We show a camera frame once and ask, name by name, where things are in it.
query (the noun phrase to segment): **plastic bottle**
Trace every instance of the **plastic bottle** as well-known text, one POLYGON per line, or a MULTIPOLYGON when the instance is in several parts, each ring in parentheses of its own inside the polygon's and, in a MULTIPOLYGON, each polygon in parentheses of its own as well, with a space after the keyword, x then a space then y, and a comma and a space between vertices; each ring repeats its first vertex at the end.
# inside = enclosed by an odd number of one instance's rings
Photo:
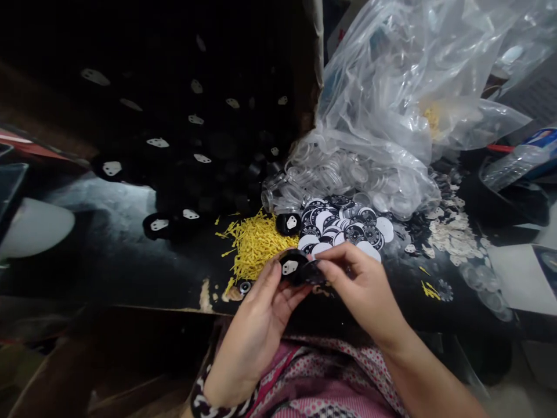
POLYGON ((513 184, 524 174, 549 161, 551 151, 535 145, 519 145, 512 153, 490 164, 482 181, 494 192, 513 184))

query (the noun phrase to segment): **clear plastic bag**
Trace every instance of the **clear plastic bag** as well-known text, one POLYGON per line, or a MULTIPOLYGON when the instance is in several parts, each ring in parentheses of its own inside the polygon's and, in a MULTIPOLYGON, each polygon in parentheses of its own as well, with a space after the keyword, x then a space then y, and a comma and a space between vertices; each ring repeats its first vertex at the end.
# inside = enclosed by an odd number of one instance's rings
POLYGON ((316 128, 287 173, 312 197, 361 191, 400 219, 434 208, 432 160, 444 149, 486 146, 530 120, 480 99, 505 34, 528 7, 368 1, 324 70, 316 128))
POLYGON ((557 51, 557 3, 532 0, 531 4, 531 9, 521 16, 502 42, 495 66, 509 80, 490 99, 501 97, 557 51))

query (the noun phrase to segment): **white circular disc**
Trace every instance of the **white circular disc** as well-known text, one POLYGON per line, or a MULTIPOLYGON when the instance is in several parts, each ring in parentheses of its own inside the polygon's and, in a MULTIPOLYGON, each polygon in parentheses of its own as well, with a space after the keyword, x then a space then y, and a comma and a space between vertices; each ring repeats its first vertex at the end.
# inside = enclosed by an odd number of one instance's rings
POLYGON ((319 242, 319 238, 317 238, 317 236, 315 236, 315 235, 304 235, 303 237, 300 238, 300 241, 298 242, 298 250, 301 250, 306 245, 317 244, 318 242, 319 242))
POLYGON ((335 236, 334 241, 332 242, 334 246, 340 245, 345 241, 344 239, 344 231, 341 231, 335 236))
POLYGON ((366 253, 370 257, 373 257, 377 261, 381 262, 381 254, 368 241, 359 242, 356 247, 361 249, 364 253, 366 253))
POLYGON ((395 238, 395 231, 393 229, 393 224, 384 217, 377 218, 375 222, 375 227, 383 234, 385 242, 391 242, 395 238))
POLYGON ((312 255, 316 255, 322 253, 323 251, 327 251, 329 248, 332 248, 332 245, 327 243, 315 244, 315 247, 313 247, 312 249, 312 255))
POLYGON ((325 219, 331 216, 332 213, 330 213, 329 211, 323 211, 315 217, 315 226, 317 227, 319 232, 323 233, 323 223, 325 223, 325 219))

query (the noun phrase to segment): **black table surface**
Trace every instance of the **black table surface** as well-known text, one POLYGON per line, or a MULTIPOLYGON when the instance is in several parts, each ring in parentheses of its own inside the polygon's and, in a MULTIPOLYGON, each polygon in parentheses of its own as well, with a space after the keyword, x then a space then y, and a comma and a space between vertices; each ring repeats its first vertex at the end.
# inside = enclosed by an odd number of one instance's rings
MULTIPOLYGON (((155 191, 149 188, 106 182, 92 173, 55 175, 28 190, 27 196, 68 208, 75 214, 75 227, 52 249, 10 260, 0 276, 1 295, 225 315, 238 308, 239 302, 221 298, 234 257, 221 254, 231 249, 232 241, 215 236, 238 217, 222 216, 219 225, 211 223, 176 245, 143 234, 143 219, 156 211, 155 191)), ((431 260, 411 257, 404 245, 395 235, 386 244, 394 247, 384 251, 383 262, 395 298, 413 328, 525 337, 520 320, 524 313, 515 311, 515 319, 508 323, 498 320, 465 284, 447 253, 437 251, 431 260), (428 297, 422 289, 422 282, 441 278, 453 288, 451 302, 428 297)), ((291 321, 329 328, 353 324, 334 294, 310 294, 291 321)))

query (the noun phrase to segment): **white label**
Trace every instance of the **white label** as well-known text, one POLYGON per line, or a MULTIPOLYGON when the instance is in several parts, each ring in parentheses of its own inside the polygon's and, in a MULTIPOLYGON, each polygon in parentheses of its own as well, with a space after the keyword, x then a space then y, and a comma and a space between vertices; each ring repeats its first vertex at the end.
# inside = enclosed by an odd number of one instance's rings
POLYGON ((122 171, 122 164, 119 161, 107 161, 103 164, 103 171, 108 176, 115 176, 122 171))
POLYGON ((203 154, 193 154, 194 158, 203 164, 208 164, 211 162, 210 158, 205 157, 203 154))
POLYGON ((168 219, 156 219, 155 221, 151 222, 151 230, 158 231, 162 228, 166 228, 168 224, 168 219))
POLYGON ((205 52, 207 50, 207 48, 205 47, 205 42, 203 42, 203 39, 201 39, 199 35, 196 36, 196 42, 201 52, 205 52))
POLYGON ((195 125, 203 125, 203 123, 205 122, 203 119, 201 119, 198 115, 189 115, 187 117, 187 119, 190 121, 190 123, 193 123, 195 125))
POLYGON ((182 211, 182 215, 184 216, 184 218, 187 218, 187 219, 197 219, 197 218, 199 218, 199 215, 191 209, 184 209, 182 211))
POLYGON ((240 104, 236 99, 228 98, 226 99, 226 104, 229 105, 232 109, 239 109, 240 104))
POLYGON ((286 226, 287 226, 288 229, 292 229, 292 228, 296 227, 297 224, 298 224, 298 221, 296 220, 296 217, 293 216, 293 215, 290 216, 288 218, 288 220, 286 221, 286 226))
POLYGON ((120 99, 120 103, 122 103, 124 106, 128 106, 130 109, 134 109, 136 111, 143 111, 143 109, 135 102, 132 102, 131 100, 128 99, 120 99))
POLYGON ((294 260, 288 260, 283 264, 283 276, 288 276, 298 269, 298 262, 294 260))
POLYGON ((203 86, 201 85, 201 83, 195 79, 193 79, 191 81, 191 89, 193 90, 193 92, 195 94, 201 94, 203 93, 203 86))
POLYGON ((157 148, 168 148, 170 144, 166 142, 163 138, 151 138, 147 140, 149 145, 153 145, 157 148))
POLYGON ((103 73, 100 73, 97 70, 92 70, 92 69, 81 70, 81 76, 86 80, 92 81, 95 84, 104 87, 110 85, 110 80, 106 78, 103 73))

